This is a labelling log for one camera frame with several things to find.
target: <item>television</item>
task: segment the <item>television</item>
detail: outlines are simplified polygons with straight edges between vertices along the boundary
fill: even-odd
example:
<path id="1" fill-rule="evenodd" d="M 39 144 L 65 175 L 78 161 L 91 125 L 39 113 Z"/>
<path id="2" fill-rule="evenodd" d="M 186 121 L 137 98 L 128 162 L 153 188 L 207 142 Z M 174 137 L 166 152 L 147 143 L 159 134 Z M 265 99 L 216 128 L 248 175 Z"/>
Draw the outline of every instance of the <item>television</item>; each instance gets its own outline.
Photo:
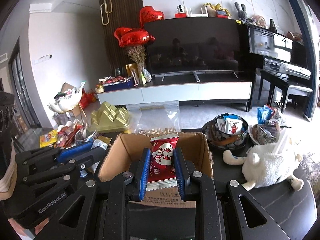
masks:
<path id="1" fill-rule="evenodd" d="M 153 75 L 238 71 L 235 20 L 187 17 L 146 23 L 144 28 L 155 37 L 147 45 L 147 66 Z"/>

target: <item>white cabinet drawer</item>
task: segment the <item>white cabinet drawer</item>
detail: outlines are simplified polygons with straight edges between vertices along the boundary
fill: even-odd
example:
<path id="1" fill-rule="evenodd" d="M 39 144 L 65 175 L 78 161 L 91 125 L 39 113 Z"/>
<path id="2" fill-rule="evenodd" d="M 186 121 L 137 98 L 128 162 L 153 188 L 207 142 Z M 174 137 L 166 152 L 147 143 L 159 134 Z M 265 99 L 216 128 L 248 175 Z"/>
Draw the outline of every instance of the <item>white cabinet drawer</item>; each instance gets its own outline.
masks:
<path id="1" fill-rule="evenodd" d="M 199 100 L 249 99 L 251 82 L 221 82 L 199 84 Z"/>
<path id="2" fill-rule="evenodd" d="M 145 103 L 199 100 L 198 84 L 146 87 L 141 91 Z"/>
<path id="3" fill-rule="evenodd" d="M 105 92 L 98 94 L 98 98 L 101 104 L 107 101 L 114 106 L 143 103 L 140 88 Z"/>

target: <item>piano bench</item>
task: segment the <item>piano bench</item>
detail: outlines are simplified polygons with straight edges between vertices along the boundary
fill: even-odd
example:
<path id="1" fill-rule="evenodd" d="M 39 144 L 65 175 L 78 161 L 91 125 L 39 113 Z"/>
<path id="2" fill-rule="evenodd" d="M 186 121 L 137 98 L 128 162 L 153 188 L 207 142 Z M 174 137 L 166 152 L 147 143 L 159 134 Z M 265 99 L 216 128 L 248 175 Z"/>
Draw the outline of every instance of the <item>piano bench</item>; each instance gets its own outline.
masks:
<path id="1" fill-rule="evenodd" d="M 283 102 L 281 107 L 282 113 L 284 113 L 289 95 L 309 97 L 310 94 L 313 92 L 311 88 L 291 80 L 289 76 L 286 74 L 282 74 L 282 73 L 278 73 L 270 70 L 261 70 L 258 100 L 260 100 L 261 98 L 261 92 L 262 92 L 262 86 L 263 86 L 264 80 L 267 80 L 268 82 L 270 82 L 270 90 L 269 90 L 269 96 L 268 96 L 268 104 L 270 106 L 273 103 L 275 87 L 278 87 L 279 89 L 282 90 L 282 97 L 283 97 Z"/>

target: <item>digital clock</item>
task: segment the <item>digital clock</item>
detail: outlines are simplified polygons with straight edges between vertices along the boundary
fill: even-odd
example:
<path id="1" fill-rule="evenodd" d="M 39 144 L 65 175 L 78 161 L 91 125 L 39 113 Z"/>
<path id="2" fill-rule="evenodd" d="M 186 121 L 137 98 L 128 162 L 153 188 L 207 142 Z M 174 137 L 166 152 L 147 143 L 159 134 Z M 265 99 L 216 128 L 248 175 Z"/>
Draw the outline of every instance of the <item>digital clock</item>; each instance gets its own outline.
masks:
<path id="1" fill-rule="evenodd" d="M 226 18 L 226 19 L 228 19 L 228 14 L 227 14 L 226 11 L 216 10 L 216 13 L 217 13 L 217 17 L 218 18 Z"/>

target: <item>gold pyramid box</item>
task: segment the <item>gold pyramid box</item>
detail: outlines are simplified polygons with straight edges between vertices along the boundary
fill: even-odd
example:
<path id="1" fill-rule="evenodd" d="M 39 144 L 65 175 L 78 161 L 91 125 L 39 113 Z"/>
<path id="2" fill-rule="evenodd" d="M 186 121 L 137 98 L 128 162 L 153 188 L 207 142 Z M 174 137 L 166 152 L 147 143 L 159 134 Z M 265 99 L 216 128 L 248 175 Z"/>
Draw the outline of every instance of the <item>gold pyramid box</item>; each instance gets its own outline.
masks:
<path id="1" fill-rule="evenodd" d="M 108 102 L 103 102 L 98 111 L 91 113 L 89 131 L 123 132 L 129 127 L 129 116 L 124 107 L 116 108 Z"/>

